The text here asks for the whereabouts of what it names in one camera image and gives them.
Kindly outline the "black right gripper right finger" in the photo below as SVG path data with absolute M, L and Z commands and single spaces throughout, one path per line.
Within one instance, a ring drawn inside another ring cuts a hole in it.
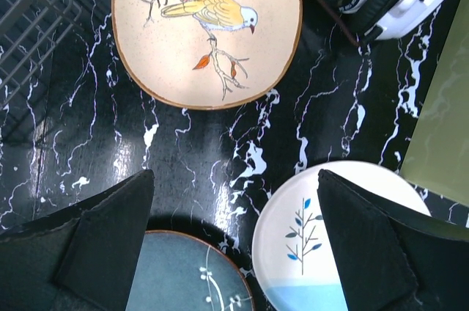
M 467 310 L 468 229 L 327 169 L 318 198 L 349 310 Z

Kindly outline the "teal glazed plate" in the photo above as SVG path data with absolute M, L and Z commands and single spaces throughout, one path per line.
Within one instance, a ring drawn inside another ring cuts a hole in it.
M 193 236 L 147 231 L 127 310 L 254 310 L 250 288 L 223 253 Z

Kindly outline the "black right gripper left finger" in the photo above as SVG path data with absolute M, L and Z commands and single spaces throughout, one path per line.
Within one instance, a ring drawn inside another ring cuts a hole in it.
M 2 310 L 124 310 L 149 220 L 154 173 L 1 234 Z

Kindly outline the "white plate blue band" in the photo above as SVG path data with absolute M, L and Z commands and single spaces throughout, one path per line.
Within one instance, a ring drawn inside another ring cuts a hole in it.
M 332 161 L 294 175 L 262 209 L 252 243 L 254 273 L 276 310 L 347 309 L 317 196 L 322 169 L 430 214 L 420 194 L 405 179 L 377 164 Z

